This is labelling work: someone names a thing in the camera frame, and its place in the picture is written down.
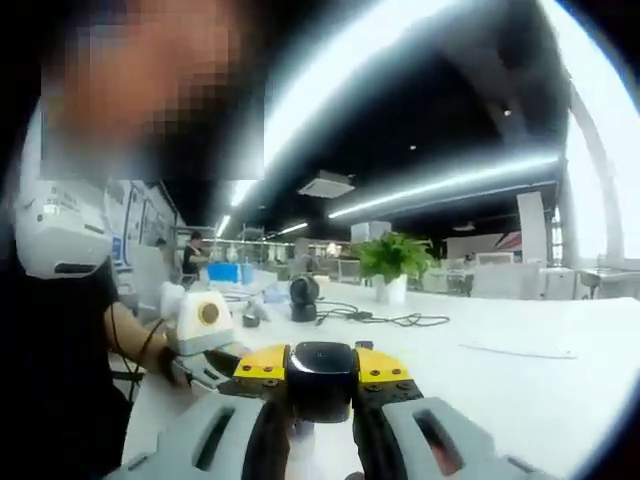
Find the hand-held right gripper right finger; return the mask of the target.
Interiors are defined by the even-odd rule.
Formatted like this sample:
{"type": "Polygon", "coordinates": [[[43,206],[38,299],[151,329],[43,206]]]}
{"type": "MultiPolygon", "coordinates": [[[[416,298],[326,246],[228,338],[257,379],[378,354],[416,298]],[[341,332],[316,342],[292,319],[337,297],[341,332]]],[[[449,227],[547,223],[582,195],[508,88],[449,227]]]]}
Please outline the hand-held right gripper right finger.
{"type": "Polygon", "coordinates": [[[491,435],[445,401],[426,397],[397,359],[357,347],[353,437],[367,479],[541,479],[497,453],[491,435]]]}

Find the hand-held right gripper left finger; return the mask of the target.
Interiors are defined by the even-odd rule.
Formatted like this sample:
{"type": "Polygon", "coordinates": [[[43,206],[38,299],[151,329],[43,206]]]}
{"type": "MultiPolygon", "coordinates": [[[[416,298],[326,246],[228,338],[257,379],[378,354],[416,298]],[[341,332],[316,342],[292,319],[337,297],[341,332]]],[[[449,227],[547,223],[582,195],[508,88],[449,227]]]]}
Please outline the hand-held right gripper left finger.
{"type": "Polygon", "coordinates": [[[159,433],[156,451],[119,468],[121,479],[283,479],[293,415],[291,347],[245,355],[234,375],[159,433]]]}

